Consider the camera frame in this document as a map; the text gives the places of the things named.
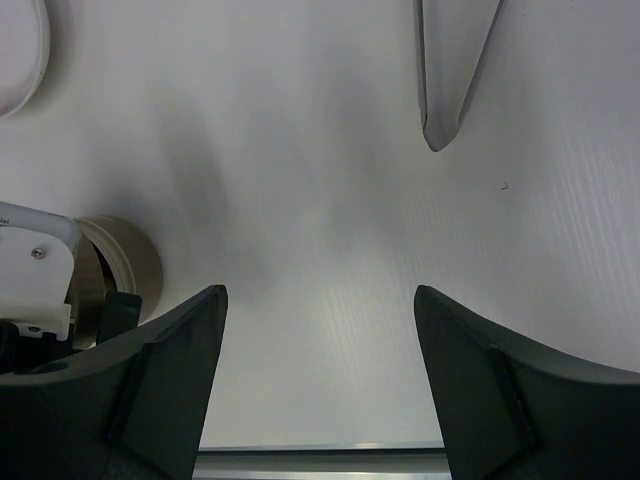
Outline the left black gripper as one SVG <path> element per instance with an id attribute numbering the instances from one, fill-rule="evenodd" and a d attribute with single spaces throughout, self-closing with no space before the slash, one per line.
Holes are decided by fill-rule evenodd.
<path id="1" fill-rule="evenodd" d="M 1 372 L 26 373 L 87 350 L 138 326 L 142 298 L 110 291 L 94 306 L 1 308 Z"/>

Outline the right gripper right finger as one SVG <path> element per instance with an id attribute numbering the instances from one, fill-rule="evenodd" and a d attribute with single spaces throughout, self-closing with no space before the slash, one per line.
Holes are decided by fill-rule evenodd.
<path id="1" fill-rule="evenodd" d="M 639 375 L 548 347 L 420 286 L 414 316 L 455 479 L 636 479 Z"/>

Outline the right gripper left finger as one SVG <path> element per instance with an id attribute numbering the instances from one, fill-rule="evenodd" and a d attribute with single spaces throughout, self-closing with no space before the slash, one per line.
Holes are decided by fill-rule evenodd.
<path id="1" fill-rule="evenodd" d="M 221 352 L 209 286 L 93 348 L 1 376 L 4 479 L 189 479 Z"/>

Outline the round metal lunch box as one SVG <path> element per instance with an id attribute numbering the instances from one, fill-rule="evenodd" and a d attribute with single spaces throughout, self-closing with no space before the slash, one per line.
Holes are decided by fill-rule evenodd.
<path id="1" fill-rule="evenodd" d="M 115 216 L 80 217 L 81 237 L 66 301 L 73 320 L 76 349 L 96 342 L 99 320 L 111 291 L 141 298 L 139 321 L 150 318 L 163 290 L 163 269 L 156 247 L 134 224 Z"/>

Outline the metal tongs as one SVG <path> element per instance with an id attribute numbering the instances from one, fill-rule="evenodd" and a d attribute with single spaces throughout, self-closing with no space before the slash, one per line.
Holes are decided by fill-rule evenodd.
<path id="1" fill-rule="evenodd" d="M 459 133 L 484 67 L 501 1 L 416 1 L 423 136 L 433 152 Z"/>

